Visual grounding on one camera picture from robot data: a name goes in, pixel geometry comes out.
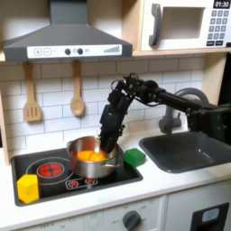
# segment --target microwave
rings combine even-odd
[[[144,0],[141,51],[231,47],[231,0]]]

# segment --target wooden spoon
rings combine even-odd
[[[81,64],[79,61],[73,62],[73,69],[74,69],[74,97],[70,102],[70,107],[75,116],[81,116],[84,112],[84,102],[81,98]]]
[[[24,120],[27,122],[38,121],[41,120],[42,112],[34,99],[34,91],[33,91],[33,80],[32,80],[32,63],[25,62],[23,64],[25,79],[27,85],[27,103],[23,108],[23,116]]]

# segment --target digital clock display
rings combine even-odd
[[[213,8],[215,9],[229,9],[230,0],[215,0]]]

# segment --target microwave keypad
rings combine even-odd
[[[208,28],[207,46],[222,46],[225,39],[229,11],[213,10]]]

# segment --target white countertop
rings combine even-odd
[[[125,134],[120,138],[119,143],[124,150],[138,148],[140,139],[158,134],[160,133]],[[34,226],[231,178],[231,163],[171,174],[159,169],[148,156],[146,159],[146,163],[138,167],[138,171],[143,175],[141,181],[26,207],[17,207],[14,204],[11,166],[5,166],[3,150],[0,150],[0,230],[15,230]]]

